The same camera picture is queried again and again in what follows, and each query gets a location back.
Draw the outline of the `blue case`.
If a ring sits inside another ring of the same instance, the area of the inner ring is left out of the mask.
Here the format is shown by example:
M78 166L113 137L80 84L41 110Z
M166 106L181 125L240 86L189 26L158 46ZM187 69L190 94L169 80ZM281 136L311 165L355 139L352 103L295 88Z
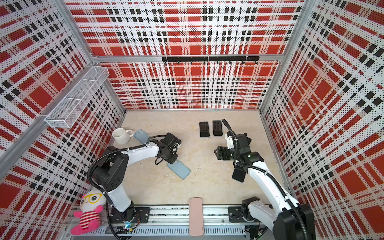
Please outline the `blue case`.
M150 141L150 136L142 129L137 130L134 137L142 144L148 144Z

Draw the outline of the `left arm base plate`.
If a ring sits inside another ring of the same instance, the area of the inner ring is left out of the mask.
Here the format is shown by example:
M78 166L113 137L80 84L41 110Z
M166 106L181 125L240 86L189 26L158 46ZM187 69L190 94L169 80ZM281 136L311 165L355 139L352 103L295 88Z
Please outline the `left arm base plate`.
M112 224L136 224L138 222L140 222L140 224L146 224L149 220L150 210L151 208L149 207L129 207L121 213L112 207L112 210L109 213L109 219Z

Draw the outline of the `white ceramic mug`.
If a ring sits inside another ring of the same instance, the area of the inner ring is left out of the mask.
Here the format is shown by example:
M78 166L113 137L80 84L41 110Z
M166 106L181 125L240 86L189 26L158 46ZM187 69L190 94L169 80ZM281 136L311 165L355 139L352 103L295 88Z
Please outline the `white ceramic mug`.
M119 145L127 144L134 135L135 133L132 130L125 130L124 128L118 128L113 131L113 138Z

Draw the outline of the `light blue cased phone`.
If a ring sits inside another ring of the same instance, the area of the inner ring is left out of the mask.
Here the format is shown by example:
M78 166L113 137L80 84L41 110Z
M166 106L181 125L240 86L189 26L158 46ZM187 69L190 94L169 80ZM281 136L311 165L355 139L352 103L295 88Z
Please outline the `light blue cased phone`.
M185 180L187 176L191 173L191 170L179 160L175 160L173 164L168 163L167 167L171 169L182 180Z

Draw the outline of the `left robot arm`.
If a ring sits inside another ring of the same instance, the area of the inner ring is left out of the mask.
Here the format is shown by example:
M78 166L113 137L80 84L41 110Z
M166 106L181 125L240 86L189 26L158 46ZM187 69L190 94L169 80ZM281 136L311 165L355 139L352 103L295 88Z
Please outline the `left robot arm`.
M178 158L177 151L180 144L180 141L166 144L154 140L123 149L110 146L91 164L87 179L106 197L107 206L112 207L113 214L117 214L124 222L132 222L136 217L135 205L122 186L127 167L148 158L173 164Z

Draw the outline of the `black hook rail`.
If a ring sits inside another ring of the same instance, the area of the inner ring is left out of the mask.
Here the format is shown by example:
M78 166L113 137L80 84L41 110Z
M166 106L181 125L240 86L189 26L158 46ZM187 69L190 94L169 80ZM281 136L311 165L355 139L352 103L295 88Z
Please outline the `black hook rail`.
M181 62L258 62L260 56L205 56L205 57L162 57L164 63Z

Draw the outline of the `pink phone case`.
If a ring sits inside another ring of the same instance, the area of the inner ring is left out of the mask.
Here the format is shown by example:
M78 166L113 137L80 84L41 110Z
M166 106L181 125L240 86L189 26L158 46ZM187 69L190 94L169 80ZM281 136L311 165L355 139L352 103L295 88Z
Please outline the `pink phone case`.
M189 234L191 237L204 235L203 201L201 198L191 198L189 202Z

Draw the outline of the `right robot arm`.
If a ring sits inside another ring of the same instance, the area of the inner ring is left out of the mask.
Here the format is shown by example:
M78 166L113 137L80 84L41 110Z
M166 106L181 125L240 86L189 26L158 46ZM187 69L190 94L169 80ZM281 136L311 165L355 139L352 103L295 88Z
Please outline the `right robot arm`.
M252 197L242 202L242 217L247 221L258 220L270 229L276 240L316 239L314 212L307 204L301 204L276 180L264 159L250 147L217 147L218 160L233 161L233 179L241 182L249 175L270 201L265 205Z

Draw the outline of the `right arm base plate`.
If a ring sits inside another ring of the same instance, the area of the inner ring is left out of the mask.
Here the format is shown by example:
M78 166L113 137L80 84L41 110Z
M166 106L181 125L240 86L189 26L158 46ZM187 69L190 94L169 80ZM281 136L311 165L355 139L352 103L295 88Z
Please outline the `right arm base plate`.
M249 205L229 207L231 223L263 223L271 222L275 212L265 205Z

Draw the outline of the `pink plush toy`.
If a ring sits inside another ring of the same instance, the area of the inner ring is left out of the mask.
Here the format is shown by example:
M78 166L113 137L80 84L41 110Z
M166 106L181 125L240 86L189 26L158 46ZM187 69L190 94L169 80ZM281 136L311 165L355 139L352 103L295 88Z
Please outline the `pink plush toy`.
M74 216L80 221L71 229L71 234L79 236L97 230L101 225L100 213L104 210L106 202L105 196L97 189L84 194L80 202L80 211L74 212Z

